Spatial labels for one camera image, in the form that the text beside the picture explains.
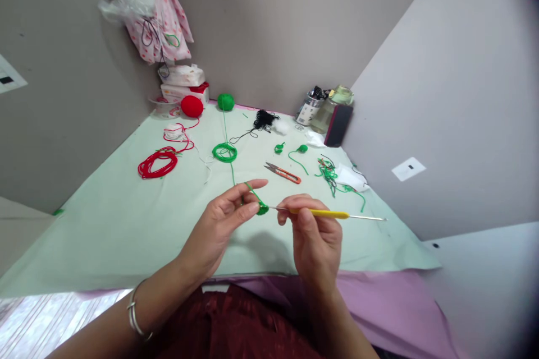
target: hand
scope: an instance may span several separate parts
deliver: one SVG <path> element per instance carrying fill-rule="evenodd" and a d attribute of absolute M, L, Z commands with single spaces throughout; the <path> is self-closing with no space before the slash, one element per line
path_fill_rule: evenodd
<path fill-rule="evenodd" d="M 268 180 L 253 179 L 248 183 L 251 188 L 259 189 Z M 186 272 L 184 275 L 198 284 L 210 278 L 219 267 L 234 230 L 255 216 L 259 208 L 257 197 L 244 183 L 212 200 L 176 258 L 182 271 Z"/>
<path fill-rule="evenodd" d="M 329 210 L 326 205 L 307 194 L 289 196 L 279 208 L 300 209 L 297 215 L 279 210 L 280 225 L 292 220 L 294 236 L 294 262 L 308 292 L 317 296 L 330 296 L 341 262 L 341 225 L 332 218 L 315 217 L 309 209 Z"/>

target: electrical outlet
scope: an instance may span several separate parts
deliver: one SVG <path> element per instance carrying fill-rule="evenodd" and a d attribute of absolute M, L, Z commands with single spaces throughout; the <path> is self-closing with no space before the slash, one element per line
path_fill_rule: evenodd
<path fill-rule="evenodd" d="M 10 90 L 23 87 L 28 83 L 11 66 L 2 55 L 0 55 L 0 94 Z"/>
<path fill-rule="evenodd" d="M 397 165 L 393 171 L 393 174 L 401 181 L 406 181 L 409 178 L 412 178 L 414 175 L 419 174 L 421 171 L 425 171 L 426 168 L 423 164 L 417 161 L 417 158 L 410 157 L 408 160 L 402 164 Z"/>

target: woman's right hand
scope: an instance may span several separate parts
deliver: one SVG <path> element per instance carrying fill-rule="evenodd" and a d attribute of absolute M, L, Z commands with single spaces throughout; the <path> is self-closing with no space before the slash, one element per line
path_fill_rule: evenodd
<path fill-rule="evenodd" d="M 309 209 L 329 209 L 307 194 L 289 196 L 278 207 L 300 209 L 297 215 L 279 210 L 277 220 L 280 225 L 284 225 L 287 218 L 292 221 L 294 261 L 308 291 L 317 297 L 330 296 L 336 288 L 341 262 L 341 225 L 332 218 L 313 216 Z"/>

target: red yarn ball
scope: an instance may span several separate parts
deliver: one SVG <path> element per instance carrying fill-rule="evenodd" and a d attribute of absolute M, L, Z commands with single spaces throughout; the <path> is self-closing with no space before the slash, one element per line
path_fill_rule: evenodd
<path fill-rule="evenodd" d="M 204 105 L 197 97 L 188 95 L 181 101 L 181 110 L 188 117 L 198 118 L 204 111 Z"/>

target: yellow crochet hook handle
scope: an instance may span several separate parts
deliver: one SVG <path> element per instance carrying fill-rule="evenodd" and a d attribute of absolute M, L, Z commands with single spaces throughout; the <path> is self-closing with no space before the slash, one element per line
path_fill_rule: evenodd
<path fill-rule="evenodd" d="M 309 209 L 313 216 L 318 217 L 331 217 L 334 219 L 348 219 L 350 215 L 346 212 L 337 212 L 332 210 L 317 210 L 317 209 Z M 290 209 L 291 214 L 298 214 L 299 209 Z"/>

